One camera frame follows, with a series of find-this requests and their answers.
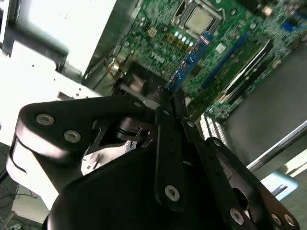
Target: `green circuit board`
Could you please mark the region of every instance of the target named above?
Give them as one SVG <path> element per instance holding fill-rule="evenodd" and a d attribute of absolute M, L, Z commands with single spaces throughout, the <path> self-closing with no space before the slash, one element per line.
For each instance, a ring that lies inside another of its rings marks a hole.
<path fill-rule="evenodd" d="M 121 53 L 133 53 L 135 61 L 169 80 L 197 40 L 196 34 L 184 28 L 174 17 L 178 14 L 183 2 L 186 4 L 188 1 L 143 0 L 139 2 L 140 10 L 126 37 Z M 261 60 L 261 62 L 269 60 L 266 69 L 244 90 L 245 96 L 292 51 L 290 45 L 300 37 L 302 30 L 288 32 L 282 27 L 282 23 L 289 18 L 288 8 L 283 0 L 268 4 L 272 13 L 266 17 L 251 13 L 236 0 L 204 0 L 201 3 L 213 9 L 221 21 L 212 31 L 213 42 L 185 80 L 182 88 L 187 96 L 187 108 L 191 119 L 197 119 L 203 112 L 217 119 L 225 119 L 243 100 L 243 97 L 240 96 L 237 100 L 229 102 L 223 95 L 223 90 L 261 50 L 262 44 L 257 42 L 256 38 L 264 36 L 270 39 L 273 47 Z M 202 22 L 205 23 L 207 18 L 203 17 Z M 189 18 L 185 25 L 194 26 L 191 25 L 192 23 L 199 22 Z M 198 28 L 198 24 L 193 27 L 195 30 Z M 244 36 L 247 37 L 243 44 L 220 67 L 210 84 L 205 89 L 202 88 L 201 85 L 206 78 Z M 252 71 L 246 75 L 246 80 L 251 74 Z"/>

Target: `chip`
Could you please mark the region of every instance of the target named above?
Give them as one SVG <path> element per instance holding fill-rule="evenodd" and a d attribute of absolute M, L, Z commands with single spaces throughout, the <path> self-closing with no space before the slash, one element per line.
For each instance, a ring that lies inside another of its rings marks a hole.
<path fill-rule="evenodd" d="M 194 9 L 185 26 L 200 35 L 204 30 L 210 27 L 213 21 L 214 18 L 209 12 L 198 6 Z"/>

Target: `capacitor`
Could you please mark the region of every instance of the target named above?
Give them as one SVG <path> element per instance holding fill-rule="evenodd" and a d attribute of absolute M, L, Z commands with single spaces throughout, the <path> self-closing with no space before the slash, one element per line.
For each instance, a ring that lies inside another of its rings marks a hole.
<path fill-rule="evenodd" d="M 235 8 L 231 9 L 230 10 L 230 15 L 234 16 L 235 14 L 236 14 L 236 9 Z"/>
<path fill-rule="evenodd" d="M 255 28 L 256 28 L 256 23 L 251 23 L 250 25 L 249 25 L 249 28 L 251 29 L 251 30 L 254 30 Z"/>

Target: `silver screw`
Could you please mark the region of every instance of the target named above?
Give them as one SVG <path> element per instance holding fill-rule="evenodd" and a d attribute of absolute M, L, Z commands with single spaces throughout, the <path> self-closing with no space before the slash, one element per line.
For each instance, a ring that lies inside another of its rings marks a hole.
<path fill-rule="evenodd" d="M 77 143 L 81 140 L 81 135 L 75 130 L 68 130 L 64 133 L 64 138 L 71 143 Z"/>
<path fill-rule="evenodd" d="M 54 123 L 54 118 L 49 114 L 39 114 L 36 117 L 36 121 L 44 126 L 49 126 Z"/>
<path fill-rule="evenodd" d="M 194 127 L 194 123 L 191 122 L 191 121 L 188 121 L 188 125 L 189 125 L 190 127 Z"/>
<path fill-rule="evenodd" d="M 276 224 L 278 224 L 279 226 L 283 225 L 282 221 L 279 219 L 279 217 L 275 213 L 272 213 L 271 216 Z"/>
<path fill-rule="evenodd" d="M 138 102 L 134 102 L 134 104 L 137 106 L 137 107 L 142 107 L 142 105 Z"/>
<path fill-rule="evenodd" d="M 244 219 L 242 214 L 236 210 L 235 208 L 230 209 L 230 215 L 231 218 L 238 224 L 238 225 L 243 225 L 244 224 Z"/>
<path fill-rule="evenodd" d="M 217 139 L 214 139 L 214 143 L 217 145 L 217 146 L 221 146 L 221 142 Z"/>
<path fill-rule="evenodd" d="M 284 218 L 288 222 L 288 224 L 290 224 L 291 226 L 295 226 L 293 219 L 288 214 L 285 214 Z"/>
<path fill-rule="evenodd" d="M 177 202 L 180 199 L 179 191 L 172 185 L 165 187 L 165 195 L 174 202 Z"/>

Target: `gray surface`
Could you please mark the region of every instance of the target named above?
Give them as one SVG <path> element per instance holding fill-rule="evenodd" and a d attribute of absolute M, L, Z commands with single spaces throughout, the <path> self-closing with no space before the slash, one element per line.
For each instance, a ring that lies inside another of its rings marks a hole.
<path fill-rule="evenodd" d="M 248 165 L 307 120 L 307 47 L 287 59 L 230 115 L 226 128 Z"/>
<path fill-rule="evenodd" d="M 307 230 L 307 170 L 295 177 L 299 183 L 298 189 L 286 196 L 281 203 L 294 215 L 301 230 Z"/>

